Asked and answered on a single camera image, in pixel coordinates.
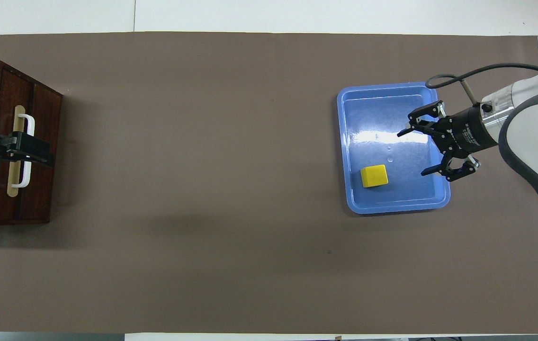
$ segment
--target white floor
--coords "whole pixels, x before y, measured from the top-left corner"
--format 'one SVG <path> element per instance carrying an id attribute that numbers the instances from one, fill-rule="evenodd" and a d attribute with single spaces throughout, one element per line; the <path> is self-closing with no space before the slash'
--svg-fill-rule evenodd
<path id="1" fill-rule="evenodd" d="M 0 35 L 132 31 L 538 36 L 538 0 L 0 0 Z M 269 341 L 335 336 L 131 334 L 126 339 Z"/>

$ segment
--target yellow sponge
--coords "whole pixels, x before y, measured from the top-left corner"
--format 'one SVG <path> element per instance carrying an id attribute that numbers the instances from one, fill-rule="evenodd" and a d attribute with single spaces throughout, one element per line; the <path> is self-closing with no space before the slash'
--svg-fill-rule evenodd
<path id="1" fill-rule="evenodd" d="M 384 164 L 362 168 L 362 184 L 364 187 L 381 186 L 388 184 L 389 179 L 386 177 L 386 168 Z"/>

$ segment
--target wooden cabinet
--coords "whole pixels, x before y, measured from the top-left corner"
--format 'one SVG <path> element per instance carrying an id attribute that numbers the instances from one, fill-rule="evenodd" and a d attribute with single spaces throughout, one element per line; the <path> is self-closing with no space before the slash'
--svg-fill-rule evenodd
<path id="1" fill-rule="evenodd" d="M 62 99 L 63 96 L 50 87 L 0 61 L 1 135 L 13 131 L 14 108 L 23 106 L 26 113 L 35 118 L 35 136 L 49 142 L 51 153 L 56 156 Z M 0 168 L 0 224 L 47 223 L 54 168 L 33 163 L 29 185 L 20 188 L 15 197 L 7 194 L 8 177 L 9 162 L 3 162 Z"/>

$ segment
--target cabinet door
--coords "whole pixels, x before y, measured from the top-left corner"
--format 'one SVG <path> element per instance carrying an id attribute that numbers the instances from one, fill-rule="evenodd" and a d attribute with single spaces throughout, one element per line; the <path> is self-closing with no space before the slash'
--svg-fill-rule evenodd
<path id="1" fill-rule="evenodd" d="M 3 70 L 0 85 L 0 134 L 9 135 L 14 126 L 14 107 L 24 106 L 29 112 L 29 100 L 33 84 L 13 73 Z M 9 162 L 0 167 L 0 224 L 11 223 L 18 218 L 20 195 L 11 198 L 6 193 L 8 185 Z"/>
<path id="2" fill-rule="evenodd" d="M 59 134 L 59 116 L 61 114 L 61 96 L 44 86 L 35 84 L 31 115 L 36 120 L 35 136 L 50 142 L 50 151 L 56 155 L 56 143 Z M 48 222 L 50 219 L 50 199 L 54 168 L 31 165 L 29 186 L 21 188 L 20 214 L 21 220 L 36 220 L 36 223 Z"/>

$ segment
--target black screw knob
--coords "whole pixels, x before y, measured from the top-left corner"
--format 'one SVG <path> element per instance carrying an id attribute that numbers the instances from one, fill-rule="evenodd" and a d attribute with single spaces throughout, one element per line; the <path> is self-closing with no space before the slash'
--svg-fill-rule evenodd
<path id="1" fill-rule="evenodd" d="M 490 112 L 490 111 L 492 111 L 492 106 L 490 104 L 484 103 L 484 104 L 482 104 L 482 110 L 484 112 Z"/>

